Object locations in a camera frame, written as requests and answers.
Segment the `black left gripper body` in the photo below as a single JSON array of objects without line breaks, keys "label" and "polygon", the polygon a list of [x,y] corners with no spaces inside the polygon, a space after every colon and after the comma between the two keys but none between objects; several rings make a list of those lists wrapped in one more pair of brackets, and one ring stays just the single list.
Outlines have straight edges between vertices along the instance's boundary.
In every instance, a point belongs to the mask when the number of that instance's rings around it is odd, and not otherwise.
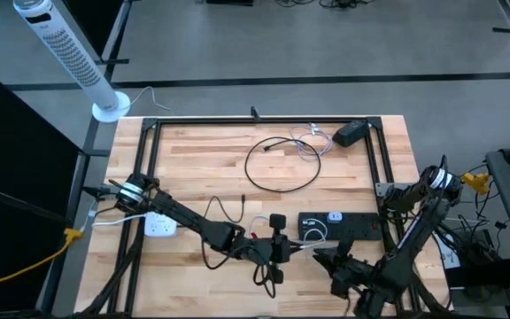
[{"label": "black left gripper body", "polygon": [[273,229],[271,237],[247,238],[242,230],[232,241],[232,257],[238,260],[252,261],[257,265],[254,271],[255,284],[282,284],[284,273],[278,264],[290,260],[291,242],[282,230],[286,227],[286,216],[270,214],[269,226]]}]

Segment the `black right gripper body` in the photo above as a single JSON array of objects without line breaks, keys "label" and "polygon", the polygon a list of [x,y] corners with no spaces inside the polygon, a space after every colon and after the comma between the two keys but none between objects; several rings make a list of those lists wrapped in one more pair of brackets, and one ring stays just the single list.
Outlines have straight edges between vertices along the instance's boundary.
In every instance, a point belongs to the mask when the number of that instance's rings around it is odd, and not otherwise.
[{"label": "black right gripper body", "polygon": [[353,313],[359,319],[380,319],[387,300],[374,281],[374,267],[355,259],[351,254],[352,242],[340,242],[334,251],[334,267],[330,292],[340,299],[349,299],[349,290],[359,294]]}]

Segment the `white power outlet hub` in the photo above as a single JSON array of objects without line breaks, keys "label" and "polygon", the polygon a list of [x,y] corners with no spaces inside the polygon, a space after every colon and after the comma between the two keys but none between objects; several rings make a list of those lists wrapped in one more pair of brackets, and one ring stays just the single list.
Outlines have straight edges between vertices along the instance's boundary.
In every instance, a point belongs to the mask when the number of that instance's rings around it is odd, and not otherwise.
[{"label": "white power outlet hub", "polygon": [[148,212],[144,219],[144,235],[147,237],[174,237],[177,233],[177,222],[164,214]]}]

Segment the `black power adapter brick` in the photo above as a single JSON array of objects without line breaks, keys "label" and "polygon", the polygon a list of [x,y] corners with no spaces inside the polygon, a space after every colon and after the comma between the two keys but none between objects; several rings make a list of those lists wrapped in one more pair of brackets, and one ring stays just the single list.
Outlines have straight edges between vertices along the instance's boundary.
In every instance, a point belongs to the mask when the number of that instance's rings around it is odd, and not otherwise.
[{"label": "black power adapter brick", "polygon": [[332,140],[343,147],[349,147],[364,138],[369,131],[366,120],[354,120],[347,122],[332,137]]}]

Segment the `black power strip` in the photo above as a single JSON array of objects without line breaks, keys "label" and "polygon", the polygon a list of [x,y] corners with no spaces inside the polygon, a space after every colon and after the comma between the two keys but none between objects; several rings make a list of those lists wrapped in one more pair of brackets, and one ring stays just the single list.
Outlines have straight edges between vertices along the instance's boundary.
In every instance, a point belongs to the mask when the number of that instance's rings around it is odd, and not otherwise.
[{"label": "black power strip", "polygon": [[329,212],[300,212],[297,220],[299,238],[303,241],[339,241],[348,236],[355,240],[378,241],[382,233],[375,213],[345,213],[339,223],[328,223]]}]

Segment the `white paper sheet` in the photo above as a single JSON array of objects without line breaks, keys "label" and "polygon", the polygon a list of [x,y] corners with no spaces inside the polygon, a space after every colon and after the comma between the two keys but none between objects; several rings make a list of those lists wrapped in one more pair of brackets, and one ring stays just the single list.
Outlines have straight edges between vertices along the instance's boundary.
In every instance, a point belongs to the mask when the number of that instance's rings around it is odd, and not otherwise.
[{"label": "white paper sheet", "polygon": [[440,245],[440,253],[445,269],[458,268],[460,266],[458,255],[449,247]]}]

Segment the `yellow plug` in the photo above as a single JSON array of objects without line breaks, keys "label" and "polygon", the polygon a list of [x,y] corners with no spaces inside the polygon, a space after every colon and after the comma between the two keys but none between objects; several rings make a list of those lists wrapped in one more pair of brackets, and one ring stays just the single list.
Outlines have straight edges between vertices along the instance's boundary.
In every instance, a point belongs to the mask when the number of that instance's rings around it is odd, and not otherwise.
[{"label": "yellow plug", "polygon": [[490,191],[490,175],[488,173],[465,173],[460,177],[462,183],[469,186],[479,195],[486,195]]}]

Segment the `white tower fan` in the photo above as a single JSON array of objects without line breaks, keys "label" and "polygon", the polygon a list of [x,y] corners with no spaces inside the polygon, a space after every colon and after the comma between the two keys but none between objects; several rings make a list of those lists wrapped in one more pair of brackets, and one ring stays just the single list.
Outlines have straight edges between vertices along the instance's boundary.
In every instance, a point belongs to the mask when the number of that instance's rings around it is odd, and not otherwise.
[{"label": "white tower fan", "polygon": [[52,0],[12,0],[12,4],[92,102],[97,121],[116,122],[130,111],[128,95],[113,89]]}]

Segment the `silver metal bracket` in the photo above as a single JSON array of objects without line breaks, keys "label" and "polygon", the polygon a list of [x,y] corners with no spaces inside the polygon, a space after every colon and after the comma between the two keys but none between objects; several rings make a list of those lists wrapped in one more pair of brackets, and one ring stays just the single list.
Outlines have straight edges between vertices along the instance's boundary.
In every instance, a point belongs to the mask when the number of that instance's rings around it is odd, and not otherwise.
[{"label": "silver metal bracket", "polygon": [[375,185],[375,193],[378,198],[390,196],[395,189],[398,188],[397,183],[377,183]]}]

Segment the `black aluminium table frame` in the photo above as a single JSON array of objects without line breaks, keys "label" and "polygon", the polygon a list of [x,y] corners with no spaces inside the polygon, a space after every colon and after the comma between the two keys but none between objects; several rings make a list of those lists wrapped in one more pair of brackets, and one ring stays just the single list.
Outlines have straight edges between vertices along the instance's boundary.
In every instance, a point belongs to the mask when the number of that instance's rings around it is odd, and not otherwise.
[{"label": "black aluminium table frame", "polygon": [[[296,237],[300,212],[373,213],[376,183],[418,179],[404,119],[381,121],[382,130],[368,140],[335,147],[315,163],[300,159],[294,145],[275,142],[310,123],[307,116],[185,117],[158,128],[128,117],[115,130],[105,177],[121,183],[135,166],[152,169],[164,191],[210,219],[237,218],[251,234],[267,237],[266,217],[283,214],[286,234]],[[146,238],[138,272],[121,279],[116,309],[135,317],[339,317],[345,311],[313,257],[284,266],[274,298],[252,282],[253,270],[202,247],[189,230]]]}]

